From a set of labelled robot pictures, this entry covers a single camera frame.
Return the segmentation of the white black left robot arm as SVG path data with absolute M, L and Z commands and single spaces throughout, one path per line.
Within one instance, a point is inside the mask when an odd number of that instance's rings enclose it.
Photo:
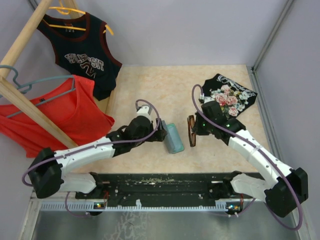
M 158 118 L 156 125 L 147 117 L 137 116 L 129 125 L 91 143 L 72 149 L 42 149 L 27 170 L 34 192 L 39 199 L 58 192 L 79 192 L 97 199 L 103 195 L 104 186 L 96 173 L 73 173 L 89 163 L 126 154 L 145 142 L 163 142 L 167 135 L 164 122 Z

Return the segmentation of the grey-blue glasses case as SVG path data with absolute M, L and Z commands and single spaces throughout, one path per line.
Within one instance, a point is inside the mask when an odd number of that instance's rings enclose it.
M 185 148 L 176 125 L 174 123 L 166 124 L 164 120 L 161 123 L 163 129 L 167 132 L 163 142 L 168 153 L 177 154 L 184 151 Z

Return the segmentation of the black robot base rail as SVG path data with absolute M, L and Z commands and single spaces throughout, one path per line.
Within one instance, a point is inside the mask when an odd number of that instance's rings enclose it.
M 85 205 L 78 211 L 97 216 L 103 212 L 235 212 L 243 211 L 250 196 L 231 194 L 222 173 L 97 174 L 92 193 L 76 192 Z

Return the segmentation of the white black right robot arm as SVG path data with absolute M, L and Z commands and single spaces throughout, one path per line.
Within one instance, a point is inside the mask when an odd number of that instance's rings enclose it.
M 197 136 L 213 135 L 237 151 L 258 170 L 262 178 L 234 171 L 223 179 L 223 192 L 229 198 L 238 194 L 263 201 L 269 210 L 284 218 L 309 197 L 308 175 L 302 168 L 293 169 L 259 144 L 236 118 L 226 118 L 216 101 L 207 100 L 201 112 L 188 116 L 188 137 L 191 147 Z

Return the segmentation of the brown sunglasses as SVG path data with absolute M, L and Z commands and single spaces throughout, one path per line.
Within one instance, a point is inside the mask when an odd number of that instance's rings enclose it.
M 194 132 L 194 127 L 195 127 L 195 117 L 194 115 L 189 115 L 187 117 L 187 126 L 188 126 L 188 139 L 189 139 L 189 145 L 190 147 L 195 147 L 196 146 L 196 133 Z

